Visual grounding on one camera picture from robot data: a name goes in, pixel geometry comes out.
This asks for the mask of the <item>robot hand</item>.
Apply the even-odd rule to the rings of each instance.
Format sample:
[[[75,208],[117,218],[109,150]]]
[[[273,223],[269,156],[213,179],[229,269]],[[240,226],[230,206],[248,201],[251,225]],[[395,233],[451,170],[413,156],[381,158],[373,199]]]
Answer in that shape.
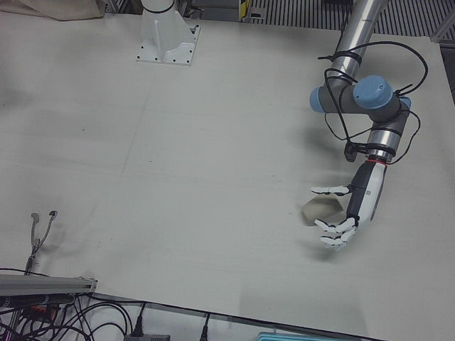
[[[341,249],[359,229],[370,224],[380,200],[386,170],[386,163],[369,158],[360,165],[349,184],[311,188],[311,192],[317,195],[350,196],[346,218],[342,222],[329,224],[320,219],[314,220],[316,226],[326,233],[320,237],[326,247]]]

